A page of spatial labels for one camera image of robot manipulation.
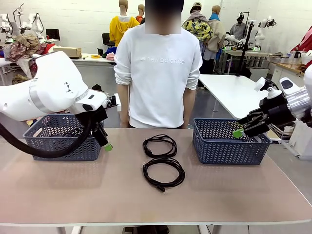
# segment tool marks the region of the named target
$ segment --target gray floor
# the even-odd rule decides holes
[[[210,117],[214,108],[215,99],[207,90],[198,90],[195,101],[193,117]],[[107,111],[109,118],[105,121],[105,127],[118,127],[119,116],[116,108]],[[215,117],[231,117],[220,106]],[[3,114],[0,114],[0,122],[16,137],[22,137],[27,130],[24,123],[15,122]],[[309,202],[312,202],[312,162],[300,161],[281,145],[271,145],[268,155],[276,162],[281,170],[292,180]],[[85,227],[83,234],[121,234],[123,227]],[[198,234],[197,226],[170,226],[171,234]],[[54,228],[18,228],[0,227],[0,234],[56,234]],[[226,226],[221,234],[247,234],[247,226]],[[312,222],[293,225],[269,225],[250,226],[251,234],[311,234]]]

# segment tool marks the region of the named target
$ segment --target white shirt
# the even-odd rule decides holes
[[[185,88],[196,89],[202,58],[198,39],[182,29],[167,36],[129,29],[115,56],[116,83],[130,85],[130,125],[177,128],[183,125]]]

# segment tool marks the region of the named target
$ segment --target cardboard box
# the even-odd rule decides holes
[[[55,47],[54,51],[64,51],[71,59],[78,59],[81,57],[81,48],[76,47]]]

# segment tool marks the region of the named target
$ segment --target yellow jacket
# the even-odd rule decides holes
[[[109,27],[109,38],[115,42],[115,46],[118,46],[123,34],[128,30],[128,28],[133,28],[138,25],[140,25],[139,22],[133,17],[130,17],[129,22],[120,22],[119,17],[116,16],[112,19]]]

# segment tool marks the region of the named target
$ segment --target blue-gray basket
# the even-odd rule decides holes
[[[77,137],[65,135],[82,127],[74,115],[52,114],[38,120],[23,135],[29,146],[45,151],[58,151],[70,146]],[[94,161],[97,160],[100,145],[94,137],[88,137],[84,143],[72,153],[59,158],[45,159],[33,156],[34,160],[44,161]]]
[[[259,165],[272,141],[264,134],[234,138],[241,126],[235,119],[195,118],[193,145],[201,163]]]

